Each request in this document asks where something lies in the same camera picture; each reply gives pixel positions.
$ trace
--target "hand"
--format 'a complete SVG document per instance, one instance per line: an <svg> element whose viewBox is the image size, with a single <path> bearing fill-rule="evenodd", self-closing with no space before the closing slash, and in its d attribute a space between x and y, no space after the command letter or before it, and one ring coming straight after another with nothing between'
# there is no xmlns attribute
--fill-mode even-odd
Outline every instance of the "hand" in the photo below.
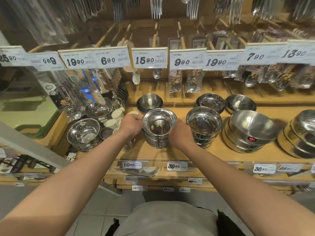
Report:
<svg viewBox="0 0 315 236"><path fill-rule="evenodd" d="M195 145L190 126L179 118L176 120L175 127L168 133L168 137L172 146L181 152L184 152L187 146Z"/></svg>
<svg viewBox="0 0 315 236"><path fill-rule="evenodd" d="M137 135L144 126L142 116L136 114L127 114L121 119L119 131L123 132L128 138L133 138Z"/></svg>

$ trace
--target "person's right arm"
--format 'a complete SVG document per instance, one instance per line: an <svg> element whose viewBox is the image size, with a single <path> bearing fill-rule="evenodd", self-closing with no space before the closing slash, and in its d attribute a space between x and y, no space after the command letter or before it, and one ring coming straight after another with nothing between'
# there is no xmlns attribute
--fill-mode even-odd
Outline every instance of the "person's right arm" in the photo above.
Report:
<svg viewBox="0 0 315 236"><path fill-rule="evenodd" d="M199 168L255 236L314 235L315 214L200 148L181 120L170 131L169 140Z"/></svg>

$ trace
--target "person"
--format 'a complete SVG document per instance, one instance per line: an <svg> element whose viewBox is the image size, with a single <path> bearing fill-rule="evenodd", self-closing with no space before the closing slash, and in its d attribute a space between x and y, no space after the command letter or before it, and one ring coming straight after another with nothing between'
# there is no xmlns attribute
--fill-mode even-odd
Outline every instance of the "person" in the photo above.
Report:
<svg viewBox="0 0 315 236"><path fill-rule="evenodd" d="M122 147L144 126L141 119L126 115L117 133L38 186L0 221L0 235L65 235ZM199 168L254 235L314 235L311 211L197 146L190 127L180 119L169 132L169 140ZM184 202L147 202L114 235L215 236L216 220L210 210Z"/></svg>

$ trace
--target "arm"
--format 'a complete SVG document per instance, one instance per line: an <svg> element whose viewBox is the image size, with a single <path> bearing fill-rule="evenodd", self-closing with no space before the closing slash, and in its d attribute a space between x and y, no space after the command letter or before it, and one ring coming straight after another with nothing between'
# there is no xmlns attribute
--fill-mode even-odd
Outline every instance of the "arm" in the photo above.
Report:
<svg viewBox="0 0 315 236"><path fill-rule="evenodd" d="M177 120L169 139L199 168L254 235L314 234L315 214L200 148L194 143L190 127L181 120Z"/></svg>
<svg viewBox="0 0 315 236"><path fill-rule="evenodd" d="M0 235L65 235L122 147L143 127L141 119L127 115L117 133L37 187L0 221Z"/></svg>

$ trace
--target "person's left hand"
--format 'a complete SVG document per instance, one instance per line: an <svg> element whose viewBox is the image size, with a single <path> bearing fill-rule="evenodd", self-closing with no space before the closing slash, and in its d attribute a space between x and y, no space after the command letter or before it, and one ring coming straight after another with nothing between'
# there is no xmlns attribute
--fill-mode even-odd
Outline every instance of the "person's left hand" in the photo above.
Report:
<svg viewBox="0 0 315 236"><path fill-rule="evenodd" d="M121 119L119 131L124 132L128 138L133 138L141 131L143 126L144 122L142 122L142 116L127 114L123 119Z"/></svg>

